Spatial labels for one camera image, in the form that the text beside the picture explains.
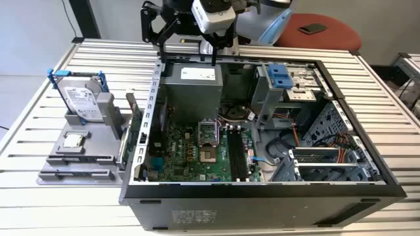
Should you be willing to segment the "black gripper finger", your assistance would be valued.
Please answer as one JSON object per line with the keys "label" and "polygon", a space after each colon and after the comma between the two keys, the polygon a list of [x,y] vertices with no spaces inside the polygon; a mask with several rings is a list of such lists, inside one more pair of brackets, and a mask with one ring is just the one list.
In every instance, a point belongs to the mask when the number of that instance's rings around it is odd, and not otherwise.
{"label": "black gripper finger", "polygon": [[225,32],[224,36],[218,36],[216,33],[206,35],[206,41],[212,45],[212,57],[210,65],[216,65],[217,50],[230,47],[233,45],[233,32]]}
{"label": "black gripper finger", "polygon": [[[140,22],[141,22],[141,37],[142,41],[152,43],[158,47],[161,63],[166,62],[165,56],[165,42],[173,34],[178,34],[181,29],[181,20],[176,11],[180,11],[178,0],[164,0],[162,6],[157,6],[150,1],[145,1],[140,9]],[[152,21],[157,15],[164,19],[165,25],[158,32],[153,31]]]}

